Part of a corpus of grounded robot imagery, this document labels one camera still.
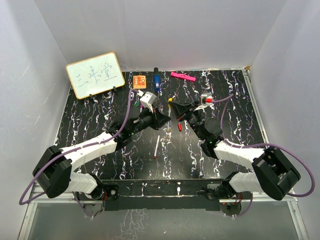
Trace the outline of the white pen yellow tip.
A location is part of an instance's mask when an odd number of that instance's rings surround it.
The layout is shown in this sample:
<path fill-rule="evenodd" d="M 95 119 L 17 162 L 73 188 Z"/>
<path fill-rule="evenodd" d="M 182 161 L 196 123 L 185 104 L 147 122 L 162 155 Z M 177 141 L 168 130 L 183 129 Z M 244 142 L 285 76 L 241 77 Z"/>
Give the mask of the white pen yellow tip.
<path fill-rule="evenodd" d="M 171 115 L 172 115 L 171 112 L 172 112 L 172 111 L 171 111 L 171 106 L 169 105 L 169 106 L 168 106 L 168 116 L 169 116 L 170 118 L 171 118 Z M 170 133 L 170 132 L 171 132 L 170 121 L 171 121 L 171 120 L 169 120 L 169 121 L 167 122 L 167 133 Z"/>

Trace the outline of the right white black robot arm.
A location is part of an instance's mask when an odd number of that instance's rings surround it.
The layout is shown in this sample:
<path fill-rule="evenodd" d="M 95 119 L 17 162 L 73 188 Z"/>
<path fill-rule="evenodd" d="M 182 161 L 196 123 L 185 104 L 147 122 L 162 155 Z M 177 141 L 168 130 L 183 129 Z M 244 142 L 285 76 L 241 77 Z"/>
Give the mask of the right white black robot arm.
<path fill-rule="evenodd" d="M 254 148 L 227 144 L 222 137 L 223 130 L 214 118 L 204 119 L 197 109 L 199 103 L 169 102 L 176 119 L 187 121 L 196 136 L 202 140 L 200 147 L 208 157 L 227 160 L 251 170 L 232 172 L 215 189 L 208 192 L 221 198 L 233 199 L 243 192 L 266 193 L 280 201 L 301 179 L 298 170 L 284 153 L 274 146 Z"/>

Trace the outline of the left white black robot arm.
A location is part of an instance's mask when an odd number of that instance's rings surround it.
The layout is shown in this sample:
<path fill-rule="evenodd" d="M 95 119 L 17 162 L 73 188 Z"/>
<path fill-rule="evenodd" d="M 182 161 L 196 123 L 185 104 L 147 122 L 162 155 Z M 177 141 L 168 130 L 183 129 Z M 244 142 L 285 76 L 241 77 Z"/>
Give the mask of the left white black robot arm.
<path fill-rule="evenodd" d="M 76 169 L 101 156 L 112 154 L 126 147 L 134 134 L 146 128 L 159 130 L 171 118 L 157 108 L 144 108 L 137 117 L 120 123 L 115 121 L 100 135 L 76 145 L 46 149 L 33 170 L 33 176 L 50 199 L 65 192 L 84 193 L 97 200 L 104 192 L 104 184 L 93 173 L 77 173 Z"/>

